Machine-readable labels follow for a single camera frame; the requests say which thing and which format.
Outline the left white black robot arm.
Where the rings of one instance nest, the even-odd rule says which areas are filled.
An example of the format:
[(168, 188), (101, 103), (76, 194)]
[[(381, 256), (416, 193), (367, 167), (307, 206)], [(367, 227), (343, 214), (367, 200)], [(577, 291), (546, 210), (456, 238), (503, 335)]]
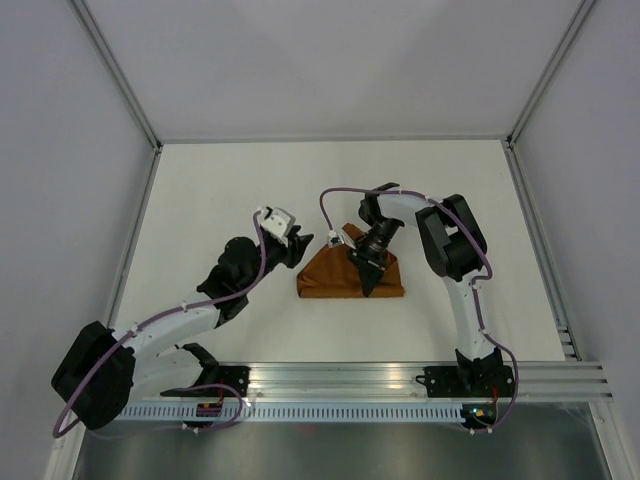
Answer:
[(99, 430), (129, 403), (149, 396), (240, 394), (219, 382), (216, 358), (190, 339), (235, 319), (248, 306), (249, 293), (274, 269), (301, 263), (314, 238), (283, 220), (274, 228), (256, 220), (254, 229), (255, 239), (226, 242), (209, 274), (181, 303), (127, 328), (93, 321), (79, 330), (51, 379), (65, 403), (54, 437), (77, 424)]

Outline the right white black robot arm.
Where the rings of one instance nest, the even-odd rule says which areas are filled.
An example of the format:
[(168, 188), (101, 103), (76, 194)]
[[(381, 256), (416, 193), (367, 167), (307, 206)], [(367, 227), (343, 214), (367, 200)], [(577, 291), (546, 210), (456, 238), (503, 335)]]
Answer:
[(369, 230), (353, 243), (347, 258), (355, 266), (366, 297), (390, 268), (388, 246), (398, 229), (417, 229), (426, 262), (447, 290), (454, 316), (457, 346), (454, 367), (426, 367), (417, 377), (432, 398), (497, 396), (516, 392), (504, 348), (491, 338), (483, 315), (481, 283), (492, 278), (487, 244), (466, 199), (454, 194), (442, 200), (402, 193), (387, 183), (365, 193), (358, 215)]

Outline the brown cloth napkin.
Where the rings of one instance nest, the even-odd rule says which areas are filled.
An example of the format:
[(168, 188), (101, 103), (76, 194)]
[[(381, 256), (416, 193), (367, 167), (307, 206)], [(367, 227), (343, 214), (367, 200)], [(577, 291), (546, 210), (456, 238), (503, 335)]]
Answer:
[[(401, 224), (387, 220), (376, 222), (372, 227), (401, 227)], [(353, 224), (342, 228), (354, 241), (366, 233)], [(353, 299), (353, 298), (400, 298), (405, 290), (397, 262), (385, 274), (369, 297), (362, 294), (358, 271), (347, 259), (350, 249), (346, 246), (322, 247), (297, 275), (297, 292), (301, 298), (310, 299)]]

